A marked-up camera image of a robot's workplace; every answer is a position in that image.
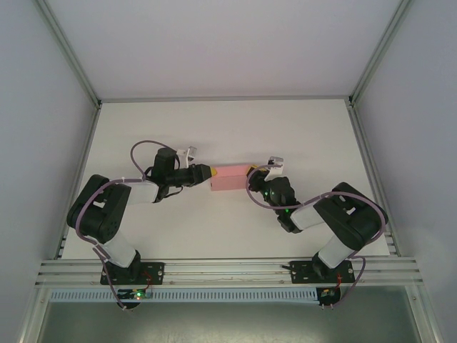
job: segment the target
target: black mounting plate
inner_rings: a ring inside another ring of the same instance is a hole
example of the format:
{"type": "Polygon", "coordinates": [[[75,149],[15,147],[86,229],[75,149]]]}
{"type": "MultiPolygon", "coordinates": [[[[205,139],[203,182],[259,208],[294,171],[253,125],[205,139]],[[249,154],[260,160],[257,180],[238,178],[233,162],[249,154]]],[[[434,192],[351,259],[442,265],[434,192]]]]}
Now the black mounting plate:
{"type": "MultiPolygon", "coordinates": [[[[160,285],[164,281],[165,264],[163,262],[142,262],[139,276],[133,281],[129,278],[123,277],[122,275],[116,274],[116,270],[109,268],[108,265],[107,267],[109,277],[113,284],[135,284],[139,286],[146,286],[148,284],[148,280],[145,272],[152,277],[152,280],[149,282],[150,285],[160,285]]],[[[100,284],[108,284],[108,279],[103,271],[101,273],[100,284]]]]}
{"type": "Polygon", "coordinates": [[[352,269],[351,261],[343,261],[335,268],[332,274],[322,280],[312,267],[313,262],[310,261],[290,261],[287,269],[291,271],[291,279],[293,284],[336,284],[338,275],[341,276],[342,284],[352,284],[356,281],[352,269]]]}

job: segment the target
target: white wall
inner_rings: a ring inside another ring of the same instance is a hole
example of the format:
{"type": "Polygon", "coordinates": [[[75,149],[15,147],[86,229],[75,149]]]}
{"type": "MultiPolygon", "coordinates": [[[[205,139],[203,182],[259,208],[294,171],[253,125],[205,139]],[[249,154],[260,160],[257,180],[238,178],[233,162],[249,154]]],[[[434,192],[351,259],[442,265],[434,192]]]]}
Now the white wall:
{"type": "Polygon", "coordinates": [[[399,0],[49,0],[100,99],[349,95],[399,0]]]}
{"type": "Polygon", "coordinates": [[[0,1],[0,336],[51,257],[93,106],[32,1],[0,1]]]}
{"type": "Polygon", "coordinates": [[[457,1],[418,0],[360,116],[398,235],[417,257],[446,342],[457,340],[457,1]]]}

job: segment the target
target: white table surface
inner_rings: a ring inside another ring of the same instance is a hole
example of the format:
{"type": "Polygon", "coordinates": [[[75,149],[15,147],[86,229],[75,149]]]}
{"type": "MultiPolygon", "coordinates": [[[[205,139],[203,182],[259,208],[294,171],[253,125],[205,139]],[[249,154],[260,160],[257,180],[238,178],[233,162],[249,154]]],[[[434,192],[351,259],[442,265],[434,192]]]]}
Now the white table surface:
{"type": "MultiPolygon", "coordinates": [[[[209,165],[283,157],[299,201],[342,181],[373,198],[344,100],[104,104],[81,187],[92,174],[139,177],[129,151],[143,139],[175,149],[195,146],[194,162],[209,165]]],[[[137,162],[152,165],[157,149],[139,146],[137,162]]],[[[325,224],[289,234],[244,190],[212,192],[209,181],[159,204],[127,207],[120,230],[146,259],[311,257],[333,234],[325,224]]],[[[389,255],[385,238],[360,254],[389,255]]],[[[62,258],[95,255],[70,229],[62,258]]]]}

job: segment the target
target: gray floor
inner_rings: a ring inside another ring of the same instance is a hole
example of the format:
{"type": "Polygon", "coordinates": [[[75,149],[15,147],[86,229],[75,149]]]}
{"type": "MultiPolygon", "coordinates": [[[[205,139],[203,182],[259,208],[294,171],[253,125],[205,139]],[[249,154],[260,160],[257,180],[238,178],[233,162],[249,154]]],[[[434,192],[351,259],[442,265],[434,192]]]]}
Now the gray floor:
{"type": "Polygon", "coordinates": [[[50,304],[41,343],[419,342],[402,288],[358,287],[335,310],[298,304],[50,304]]]}

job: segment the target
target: pink block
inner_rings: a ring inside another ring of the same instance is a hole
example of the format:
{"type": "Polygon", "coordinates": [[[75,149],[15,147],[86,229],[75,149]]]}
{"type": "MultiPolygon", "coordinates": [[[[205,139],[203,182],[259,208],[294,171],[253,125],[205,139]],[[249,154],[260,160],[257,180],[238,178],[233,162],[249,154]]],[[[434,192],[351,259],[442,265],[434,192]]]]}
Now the pink block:
{"type": "Polygon", "coordinates": [[[216,166],[217,174],[211,178],[211,191],[231,191],[246,187],[246,174],[252,164],[216,166]]]}

